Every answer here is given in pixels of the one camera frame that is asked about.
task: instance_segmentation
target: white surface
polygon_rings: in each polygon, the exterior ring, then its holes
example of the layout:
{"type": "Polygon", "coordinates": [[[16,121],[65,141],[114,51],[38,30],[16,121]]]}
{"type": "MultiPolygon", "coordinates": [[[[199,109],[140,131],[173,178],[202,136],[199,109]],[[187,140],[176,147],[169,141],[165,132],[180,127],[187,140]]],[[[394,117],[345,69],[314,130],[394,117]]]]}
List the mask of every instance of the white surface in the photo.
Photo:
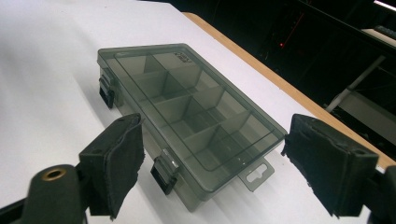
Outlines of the white surface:
{"type": "MultiPolygon", "coordinates": [[[[186,43],[289,129],[310,115],[278,87],[167,4],[136,1],[0,2],[0,207],[26,196],[34,174],[78,164],[78,153],[112,120],[98,94],[100,48],[186,43]]],[[[266,159],[276,172],[254,193],[235,179],[189,213],[165,196],[143,163],[114,223],[364,223],[330,217],[282,146],[266,159]]],[[[90,217],[90,223],[111,223],[90,217]]]]}

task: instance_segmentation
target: white table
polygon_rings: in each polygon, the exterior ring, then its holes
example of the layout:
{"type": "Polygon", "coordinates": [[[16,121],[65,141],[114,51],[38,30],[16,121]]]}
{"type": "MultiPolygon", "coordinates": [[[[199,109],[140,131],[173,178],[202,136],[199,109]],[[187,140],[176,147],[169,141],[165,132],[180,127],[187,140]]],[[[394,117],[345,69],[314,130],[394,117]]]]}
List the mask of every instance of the white table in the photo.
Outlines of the white table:
{"type": "MultiPolygon", "coordinates": [[[[285,92],[168,4],[137,1],[0,2],[0,207],[27,194],[34,174],[78,164],[78,153],[120,116],[99,96],[97,50],[186,43],[286,130],[291,115],[311,115],[285,92]]],[[[303,176],[280,156],[254,193],[235,179],[194,213],[163,195],[147,156],[114,223],[364,223],[330,217],[303,176]]],[[[90,223],[111,223],[91,217],[90,223]]]]}

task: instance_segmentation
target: plastic organizer box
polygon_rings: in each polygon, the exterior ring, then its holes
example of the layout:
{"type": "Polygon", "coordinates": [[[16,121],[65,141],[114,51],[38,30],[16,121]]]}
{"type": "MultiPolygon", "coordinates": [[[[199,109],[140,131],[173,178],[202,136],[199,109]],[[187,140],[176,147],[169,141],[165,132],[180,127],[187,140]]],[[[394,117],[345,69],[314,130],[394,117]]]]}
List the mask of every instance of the plastic organizer box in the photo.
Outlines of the plastic organizer box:
{"type": "Polygon", "coordinates": [[[146,119],[151,173],[190,211],[237,176],[253,191],[274,172],[263,156],[286,131],[189,46],[100,49],[98,63],[106,104],[146,119]]]}

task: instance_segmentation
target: smoky gray plastic box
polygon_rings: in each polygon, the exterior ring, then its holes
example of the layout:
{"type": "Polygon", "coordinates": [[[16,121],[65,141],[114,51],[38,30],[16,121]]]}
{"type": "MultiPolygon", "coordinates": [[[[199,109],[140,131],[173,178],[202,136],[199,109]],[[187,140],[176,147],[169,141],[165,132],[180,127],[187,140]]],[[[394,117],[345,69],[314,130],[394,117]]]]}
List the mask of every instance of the smoky gray plastic box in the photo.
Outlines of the smoky gray plastic box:
{"type": "Polygon", "coordinates": [[[163,191],[174,189],[190,211],[237,176],[253,191],[274,172],[263,156],[286,131],[189,46],[98,54],[102,97],[122,115],[140,113],[146,119],[151,172],[163,191]],[[262,177],[250,180],[263,164],[262,177]]]}

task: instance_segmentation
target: tackle box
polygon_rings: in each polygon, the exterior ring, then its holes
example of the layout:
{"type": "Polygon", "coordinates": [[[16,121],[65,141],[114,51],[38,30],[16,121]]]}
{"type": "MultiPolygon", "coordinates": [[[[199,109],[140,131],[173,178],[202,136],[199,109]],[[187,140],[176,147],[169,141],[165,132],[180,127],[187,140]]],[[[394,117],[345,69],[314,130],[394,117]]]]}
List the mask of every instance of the tackle box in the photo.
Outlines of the tackle box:
{"type": "Polygon", "coordinates": [[[253,191],[274,172],[263,156],[286,131],[189,46],[100,49],[98,63],[102,98],[145,119],[151,173],[190,211],[237,176],[253,191]]]}

